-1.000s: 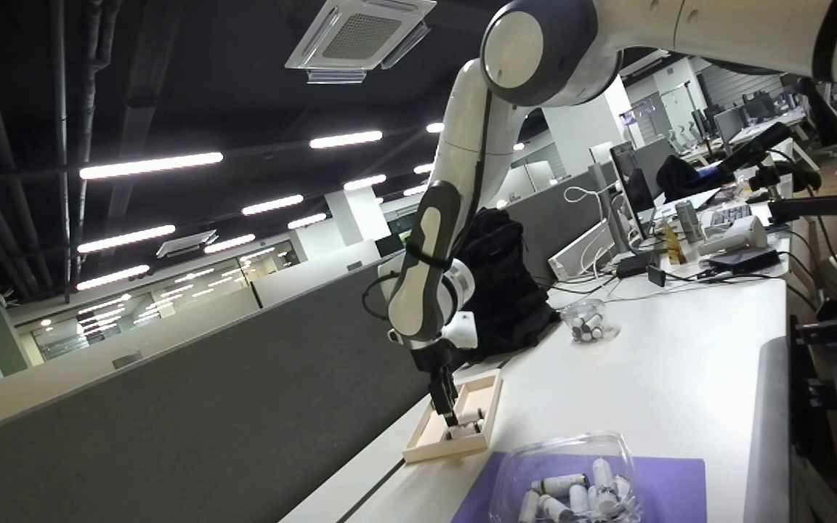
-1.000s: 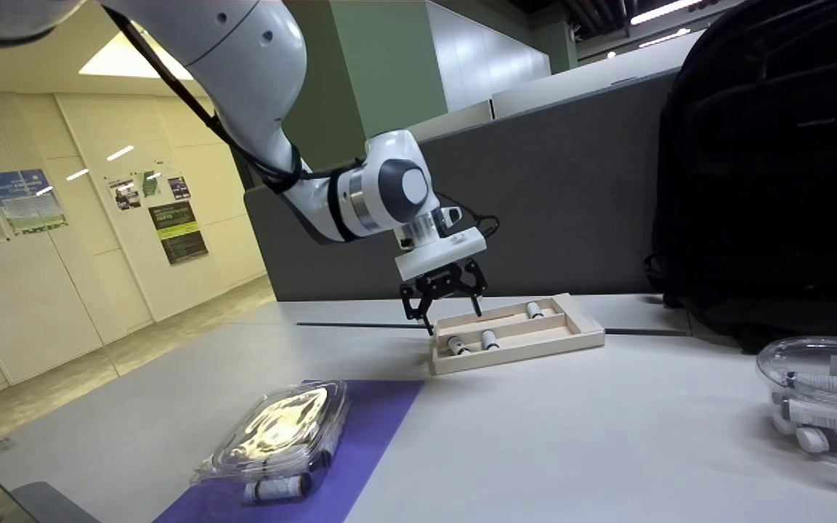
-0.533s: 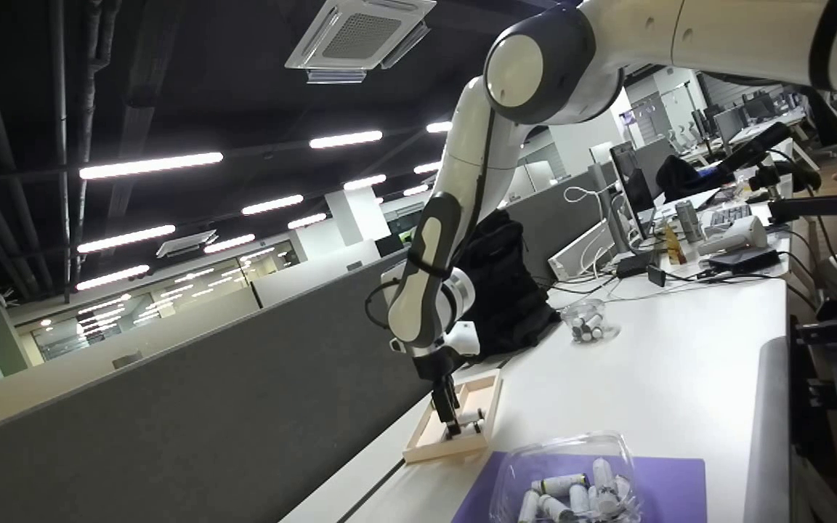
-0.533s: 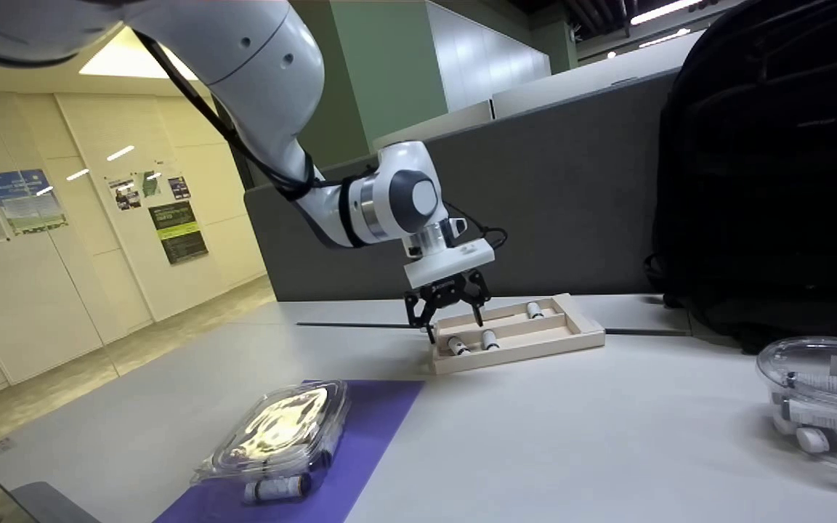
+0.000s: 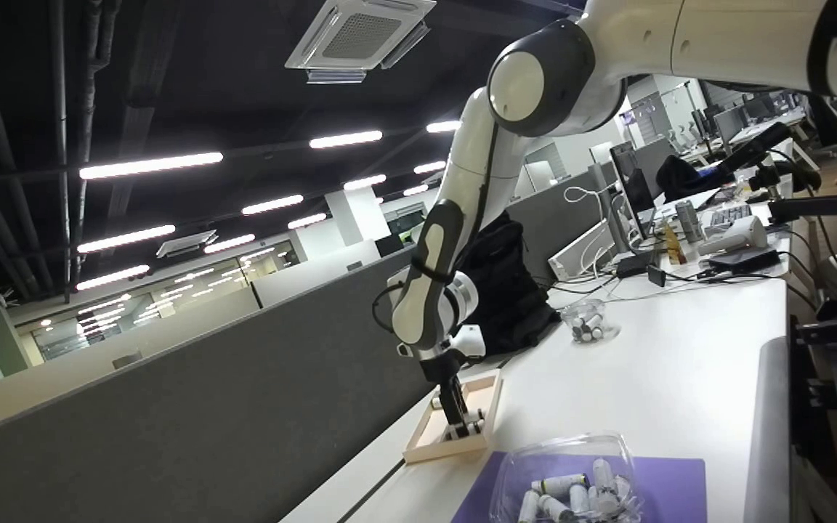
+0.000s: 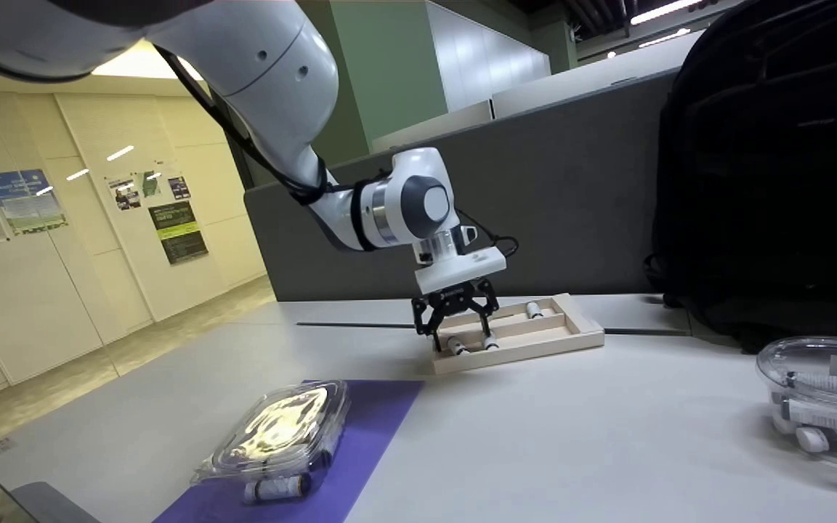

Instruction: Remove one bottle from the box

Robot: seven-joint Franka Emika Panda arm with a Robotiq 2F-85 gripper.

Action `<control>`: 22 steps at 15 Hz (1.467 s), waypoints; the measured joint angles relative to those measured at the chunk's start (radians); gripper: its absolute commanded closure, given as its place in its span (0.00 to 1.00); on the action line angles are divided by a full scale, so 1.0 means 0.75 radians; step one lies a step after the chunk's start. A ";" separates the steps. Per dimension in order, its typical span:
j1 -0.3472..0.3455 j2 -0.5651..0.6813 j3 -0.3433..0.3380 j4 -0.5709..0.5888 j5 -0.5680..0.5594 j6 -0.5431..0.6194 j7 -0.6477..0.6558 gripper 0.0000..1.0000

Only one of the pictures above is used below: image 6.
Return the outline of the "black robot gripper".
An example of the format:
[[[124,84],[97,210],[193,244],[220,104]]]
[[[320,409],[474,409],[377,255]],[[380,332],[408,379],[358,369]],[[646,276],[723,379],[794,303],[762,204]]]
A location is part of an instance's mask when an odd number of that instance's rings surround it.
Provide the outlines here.
[[[461,283],[437,295],[412,299],[412,327],[418,334],[432,334],[432,350],[442,351],[440,328],[447,316],[474,312],[482,327],[482,338],[490,338],[490,313],[496,312],[496,295],[487,279]]]

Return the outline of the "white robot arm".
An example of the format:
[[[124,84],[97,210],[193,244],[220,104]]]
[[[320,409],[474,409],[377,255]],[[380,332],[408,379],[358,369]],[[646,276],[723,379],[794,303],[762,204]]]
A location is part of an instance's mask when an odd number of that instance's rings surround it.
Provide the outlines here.
[[[458,218],[440,151],[408,148],[387,174],[351,187],[315,151],[339,74],[296,0],[0,0],[0,77],[9,80],[79,81],[140,40],[338,248],[412,252],[421,334],[440,338],[458,313],[490,319],[490,276],[505,255]]]

